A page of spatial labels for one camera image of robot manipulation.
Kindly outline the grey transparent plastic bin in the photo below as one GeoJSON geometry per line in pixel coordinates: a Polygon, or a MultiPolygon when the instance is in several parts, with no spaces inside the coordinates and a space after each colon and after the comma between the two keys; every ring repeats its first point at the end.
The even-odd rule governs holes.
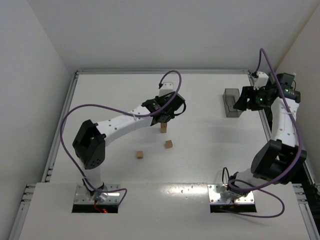
{"type": "Polygon", "coordinates": [[[239,118],[242,111],[235,109],[234,105],[239,100],[240,91],[238,88],[226,88],[222,95],[225,115],[227,118],[239,118]]]}

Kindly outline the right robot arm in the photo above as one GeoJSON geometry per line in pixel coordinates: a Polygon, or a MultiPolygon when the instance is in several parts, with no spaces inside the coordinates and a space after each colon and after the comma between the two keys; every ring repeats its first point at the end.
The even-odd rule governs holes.
{"type": "Polygon", "coordinates": [[[301,102],[301,93],[292,87],[294,75],[280,73],[279,84],[271,82],[268,75],[252,73],[254,84],[244,86],[234,104],[240,111],[268,109],[271,114],[271,134],[268,142],[253,158],[251,167],[229,177],[227,191],[242,197],[249,188],[266,183],[286,185],[292,181],[307,158],[301,147],[293,121],[301,102]]]}

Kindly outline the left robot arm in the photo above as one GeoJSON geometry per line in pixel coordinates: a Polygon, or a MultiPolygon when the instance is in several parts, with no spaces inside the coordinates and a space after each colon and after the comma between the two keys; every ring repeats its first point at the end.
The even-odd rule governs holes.
{"type": "Polygon", "coordinates": [[[186,100],[177,94],[169,105],[157,112],[173,95],[172,92],[148,99],[130,112],[112,119],[96,123],[88,119],[82,123],[72,146],[82,163],[85,174],[82,181],[91,196],[98,193],[95,189],[105,189],[101,180],[100,165],[106,158],[105,148],[108,145],[135,130],[166,124],[179,115],[175,111],[180,107],[186,110],[186,100]]]}

